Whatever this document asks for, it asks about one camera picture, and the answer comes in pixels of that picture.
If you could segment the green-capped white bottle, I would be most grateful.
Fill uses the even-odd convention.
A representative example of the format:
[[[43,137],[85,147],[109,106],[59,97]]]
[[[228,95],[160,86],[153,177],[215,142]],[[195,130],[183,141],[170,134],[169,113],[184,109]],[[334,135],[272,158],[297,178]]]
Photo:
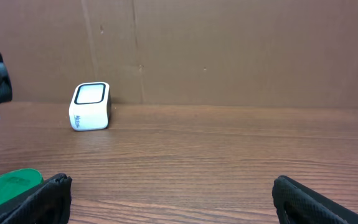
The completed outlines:
[[[0,175],[0,205],[43,182],[42,174],[35,169],[19,169]]]

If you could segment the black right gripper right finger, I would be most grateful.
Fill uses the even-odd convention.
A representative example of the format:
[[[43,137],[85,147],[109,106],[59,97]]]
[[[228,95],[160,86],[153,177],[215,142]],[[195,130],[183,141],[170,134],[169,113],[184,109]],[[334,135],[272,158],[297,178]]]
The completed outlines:
[[[358,214],[281,175],[272,188],[280,224],[358,224]]]

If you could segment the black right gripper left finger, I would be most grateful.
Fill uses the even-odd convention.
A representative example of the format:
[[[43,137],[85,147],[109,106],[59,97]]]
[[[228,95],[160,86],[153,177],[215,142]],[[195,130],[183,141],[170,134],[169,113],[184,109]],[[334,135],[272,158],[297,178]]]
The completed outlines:
[[[0,224],[67,224],[72,178],[59,173],[0,205]]]

